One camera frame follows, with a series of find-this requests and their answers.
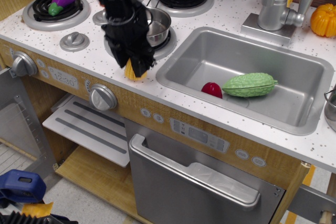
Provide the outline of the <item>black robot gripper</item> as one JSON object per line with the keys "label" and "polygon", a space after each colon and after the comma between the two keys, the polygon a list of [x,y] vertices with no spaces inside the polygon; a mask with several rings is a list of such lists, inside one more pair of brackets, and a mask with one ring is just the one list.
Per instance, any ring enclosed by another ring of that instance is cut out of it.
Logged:
{"label": "black robot gripper", "polygon": [[141,77],[155,65],[154,50],[146,37],[149,31],[147,8],[106,5],[105,9],[108,23],[102,29],[115,60],[123,68],[131,59],[135,77]]}

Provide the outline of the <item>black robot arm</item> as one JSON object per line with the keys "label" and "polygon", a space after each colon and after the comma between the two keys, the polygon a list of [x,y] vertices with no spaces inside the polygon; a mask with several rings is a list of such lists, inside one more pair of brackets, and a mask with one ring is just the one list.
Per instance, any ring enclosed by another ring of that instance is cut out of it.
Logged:
{"label": "black robot arm", "polygon": [[147,8],[139,0],[98,0],[105,7],[105,39],[118,65],[142,78],[154,66],[154,49],[147,40]]}

